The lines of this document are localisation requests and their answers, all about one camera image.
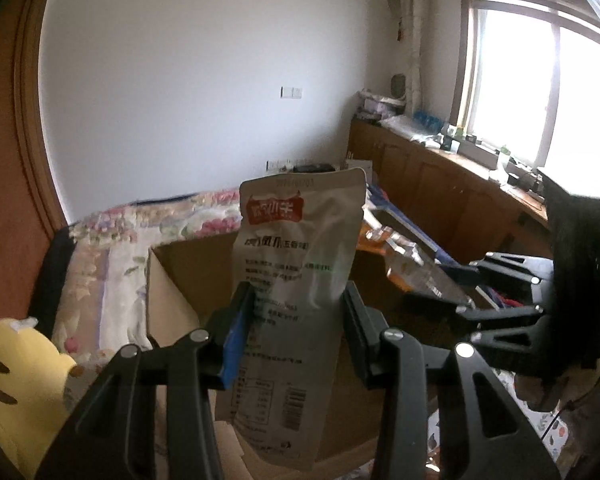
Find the black cable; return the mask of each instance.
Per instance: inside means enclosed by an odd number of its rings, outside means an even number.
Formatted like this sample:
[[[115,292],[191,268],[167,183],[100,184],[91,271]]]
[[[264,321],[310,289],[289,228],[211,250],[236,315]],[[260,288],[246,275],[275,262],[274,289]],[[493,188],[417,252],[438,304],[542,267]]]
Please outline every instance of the black cable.
[[[563,407],[560,408],[560,411],[558,413],[555,414],[554,418],[552,418],[551,423],[546,427],[546,430],[544,430],[544,433],[542,434],[542,437],[540,438],[541,441],[544,442],[544,438],[548,435],[549,431],[551,430],[552,426],[555,424],[555,421],[558,420],[558,417],[562,414],[562,412],[564,410],[569,410],[570,412],[572,412],[573,410],[575,410],[578,405],[585,400],[589,394],[596,389],[596,386],[598,386],[600,384],[600,377],[598,377],[598,380],[596,381],[596,384],[593,385],[593,388],[590,389],[586,394],[584,394],[582,397],[580,397],[579,399],[576,400],[570,400],[569,402],[567,402]]]

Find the black bracket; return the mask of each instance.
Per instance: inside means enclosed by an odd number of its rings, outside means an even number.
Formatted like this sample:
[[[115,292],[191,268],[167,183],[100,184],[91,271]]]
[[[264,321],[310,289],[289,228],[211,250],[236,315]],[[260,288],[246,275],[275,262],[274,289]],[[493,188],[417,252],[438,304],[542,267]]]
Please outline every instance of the black bracket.
[[[560,478],[533,427],[474,346],[421,345],[389,328],[351,282],[343,303],[356,373],[367,388],[386,389],[373,478],[425,478],[427,384],[438,390],[443,478]]]

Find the plastic packaging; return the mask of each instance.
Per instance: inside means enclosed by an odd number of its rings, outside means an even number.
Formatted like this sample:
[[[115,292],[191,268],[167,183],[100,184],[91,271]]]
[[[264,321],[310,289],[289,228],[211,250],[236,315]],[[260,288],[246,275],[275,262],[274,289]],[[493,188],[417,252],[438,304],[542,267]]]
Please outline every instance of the plastic packaging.
[[[413,142],[426,142],[427,140],[433,140],[438,134],[437,132],[432,133],[427,131],[424,126],[406,115],[390,117],[380,121],[379,124],[394,134],[400,135],[401,137],[409,139]]]
[[[315,461],[365,193],[360,168],[240,186],[234,283],[254,286],[254,323],[234,387],[218,395],[216,417],[269,463],[308,470]]]
[[[358,248],[382,254],[387,278],[405,292],[418,292],[457,304],[470,303],[462,289],[416,243],[390,227],[364,222]]]

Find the cabinet door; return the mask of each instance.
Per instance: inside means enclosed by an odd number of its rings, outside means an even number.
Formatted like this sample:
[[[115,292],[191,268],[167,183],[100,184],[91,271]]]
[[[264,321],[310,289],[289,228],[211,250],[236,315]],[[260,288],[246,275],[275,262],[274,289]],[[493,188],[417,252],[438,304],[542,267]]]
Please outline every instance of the cabinet door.
[[[498,196],[497,186],[468,179],[462,193],[463,204],[458,226],[446,248],[461,264],[484,257],[487,251],[497,251],[515,222],[516,210]]]
[[[401,208],[404,202],[407,169],[411,163],[411,153],[403,147],[394,144],[385,145],[378,181],[389,200],[398,208]]]
[[[412,187],[412,198],[404,204],[404,213],[446,250],[460,215],[461,172],[446,160],[430,156],[405,185]]]
[[[384,160],[384,149],[386,146],[387,145],[384,143],[384,139],[376,139],[374,142],[373,149],[371,151],[371,162],[376,175],[380,175],[380,173],[382,173],[382,161]]]
[[[372,160],[374,145],[381,137],[382,131],[382,128],[378,128],[377,126],[372,126],[361,121],[353,121],[349,131],[348,147],[348,151],[353,153],[353,158]]]

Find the nutrition facts table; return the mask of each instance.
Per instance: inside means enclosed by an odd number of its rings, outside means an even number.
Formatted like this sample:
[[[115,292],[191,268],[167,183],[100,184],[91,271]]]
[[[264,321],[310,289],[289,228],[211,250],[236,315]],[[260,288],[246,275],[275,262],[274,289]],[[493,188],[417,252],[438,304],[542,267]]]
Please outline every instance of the nutrition facts table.
[[[240,369],[235,381],[232,405],[243,405],[240,416],[245,422],[268,424],[273,398],[274,381],[247,378],[245,370]]]

